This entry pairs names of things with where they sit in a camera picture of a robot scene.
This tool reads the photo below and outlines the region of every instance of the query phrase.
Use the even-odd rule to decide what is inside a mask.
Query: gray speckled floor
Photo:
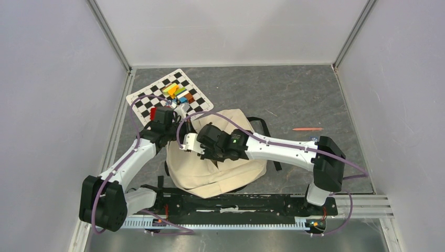
[[[175,69],[137,70],[132,92]],[[337,143],[347,159],[364,167],[357,135],[331,66],[205,67],[182,70],[214,104],[214,111],[240,108],[246,116],[264,118],[275,138],[307,141],[311,136],[326,135]],[[130,112],[128,108],[116,160],[135,138]],[[322,127],[324,130],[292,131],[297,127]],[[157,176],[166,175],[164,160],[165,150],[140,170],[129,188],[138,188],[142,184],[156,185]],[[354,174],[359,172],[346,166],[345,176]],[[283,164],[283,170],[277,172],[272,162],[269,162],[267,173],[239,193],[304,193],[311,179],[312,174],[304,169]],[[174,186],[167,176],[164,186]],[[353,193],[373,191],[368,178],[345,181],[343,188]]]

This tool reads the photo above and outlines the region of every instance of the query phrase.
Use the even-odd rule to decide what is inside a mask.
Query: gray floor
[[[137,70],[132,92],[174,70]],[[307,141],[313,136],[326,135],[338,144],[347,159],[364,167],[357,135],[330,66],[208,67],[182,70],[214,104],[214,111],[239,108],[246,116],[264,118],[275,138]],[[125,115],[116,160],[135,138],[130,112],[128,109]],[[324,130],[292,131],[297,127],[322,127]],[[141,169],[129,188],[138,188],[142,184],[156,185],[157,176],[165,175],[164,161],[165,150]],[[354,174],[359,172],[346,166],[345,176]],[[283,164],[283,170],[277,172],[269,162],[267,173],[239,193],[304,193],[311,179],[312,174],[304,169]],[[164,185],[174,186],[167,176]],[[343,188],[353,193],[373,191],[368,178],[345,181]]]
[[[343,220],[330,219],[327,230]],[[197,230],[193,236],[152,237],[139,229],[93,235],[86,251],[389,251],[378,219],[353,219],[339,233],[310,238],[288,230]]]

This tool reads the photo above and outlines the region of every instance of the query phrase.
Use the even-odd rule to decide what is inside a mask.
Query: checkerboard
[[[187,91],[193,95],[195,99],[194,102],[190,104],[190,109],[187,111],[188,114],[193,114],[199,111],[209,111],[213,109],[213,103],[201,92],[201,90],[190,80],[190,78],[185,75],[185,73],[181,69],[177,69],[169,75],[166,75],[159,79],[158,81],[148,85],[147,87],[132,93],[126,97],[126,101],[128,104],[132,104],[133,101],[140,96],[144,95],[155,95],[162,98],[166,98],[171,100],[172,98],[166,97],[162,94],[162,89],[168,86],[170,83],[178,84],[179,88],[184,87]],[[141,121],[143,125],[146,125],[150,121],[150,108],[151,107],[161,107],[166,103],[160,101],[158,98],[142,98],[138,102],[136,102],[133,106],[133,111]]]

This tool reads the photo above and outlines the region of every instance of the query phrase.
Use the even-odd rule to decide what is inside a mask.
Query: blue block
[[[181,98],[179,99],[179,102],[180,102],[180,103],[187,103],[188,101],[187,101],[187,98],[185,98],[185,97],[181,97]]]

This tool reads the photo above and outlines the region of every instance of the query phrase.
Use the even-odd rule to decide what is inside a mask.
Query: white wall
[[[0,251],[66,251],[126,73],[86,1],[0,6]]]
[[[366,0],[97,0],[134,66],[330,64]]]
[[[378,1],[340,80],[406,251],[443,251],[445,2]]]

